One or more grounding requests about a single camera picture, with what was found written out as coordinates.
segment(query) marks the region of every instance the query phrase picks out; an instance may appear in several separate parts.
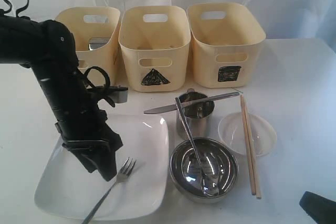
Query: chopsticks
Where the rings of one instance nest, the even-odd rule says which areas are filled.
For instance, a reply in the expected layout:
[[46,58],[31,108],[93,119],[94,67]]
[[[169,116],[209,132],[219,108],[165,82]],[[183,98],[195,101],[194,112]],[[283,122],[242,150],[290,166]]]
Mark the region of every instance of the chopsticks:
[[251,193],[252,195],[256,195],[257,199],[261,199],[260,183],[256,163],[256,151],[254,149],[251,124],[247,111],[247,106],[245,99],[242,95],[240,95],[240,107],[242,109],[246,156],[248,164],[248,173],[250,177]]

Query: silver fork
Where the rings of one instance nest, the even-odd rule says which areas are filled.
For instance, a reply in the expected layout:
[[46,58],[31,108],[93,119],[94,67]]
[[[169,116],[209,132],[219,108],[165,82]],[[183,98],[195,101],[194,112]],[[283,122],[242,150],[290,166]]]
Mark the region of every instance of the silver fork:
[[131,175],[131,173],[133,171],[133,168],[134,168],[135,163],[137,162],[137,160],[133,161],[133,159],[131,159],[131,162],[129,162],[129,160],[130,160],[130,157],[128,157],[128,159],[126,160],[126,162],[123,164],[123,166],[118,171],[117,180],[115,181],[115,183],[107,190],[107,192],[103,195],[103,197],[101,197],[101,199],[98,201],[98,203],[95,205],[95,207],[91,210],[91,212],[87,215],[87,217],[82,222],[82,224],[88,224],[90,222],[90,220],[96,214],[96,212],[99,209],[99,207],[101,206],[101,204],[107,198],[107,196],[110,193],[111,189],[116,184],[119,184],[119,183],[122,183],[122,182],[126,181],[128,179],[128,177]]

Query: metal cup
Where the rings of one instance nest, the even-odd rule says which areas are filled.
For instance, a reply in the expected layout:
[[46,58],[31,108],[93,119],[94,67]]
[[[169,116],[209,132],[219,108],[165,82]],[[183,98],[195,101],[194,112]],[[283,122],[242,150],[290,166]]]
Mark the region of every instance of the metal cup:
[[[208,96],[203,93],[196,92],[194,89],[188,89],[186,93],[178,98],[182,103],[206,97]],[[193,137],[207,137],[209,132],[209,119],[214,109],[215,103],[213,101],[198,103],[183,109]],[[178,112],[176,113],[176,131],[182,139],[188,139]]]

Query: black label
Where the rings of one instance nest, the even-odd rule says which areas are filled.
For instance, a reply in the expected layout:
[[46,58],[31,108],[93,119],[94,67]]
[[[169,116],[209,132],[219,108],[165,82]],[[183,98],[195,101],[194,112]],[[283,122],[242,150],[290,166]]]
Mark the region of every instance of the black label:
[[221,67],[218,71],[218,82],[236,81],[241,68],[241,66]]
[[153,86],[153,85],[165,85],[170,83],[162,74],[160,74],[156,69],[152,70],[146,74],[142,79],[141,85],[143,86]]

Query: beige storage bin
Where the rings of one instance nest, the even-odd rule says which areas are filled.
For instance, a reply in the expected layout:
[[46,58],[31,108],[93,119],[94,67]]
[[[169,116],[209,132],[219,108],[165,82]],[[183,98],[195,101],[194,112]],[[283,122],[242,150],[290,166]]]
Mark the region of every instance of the beige storage bin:
[[237,3],[196,4],[187,13],[195,81],[207,88],[245,85],[266,38],[252,13]]
[[[62,11],[55,20],[66,25],[73,33],[80,60],[79,69],[84,72],[92,66],[101,67],[108,73],[113,85],[118,67],[120,11],[113,7],[74,7]],[[89,41],[93,38],[109,40],[104,46],[89,50]],[[88,77],[97,86],[105,84],[104,77],[94,69]]]
[[119,43],[130,86],[141,92],[172,91],[185,80],[188,18],[177,6],[141,6],[125,12]]

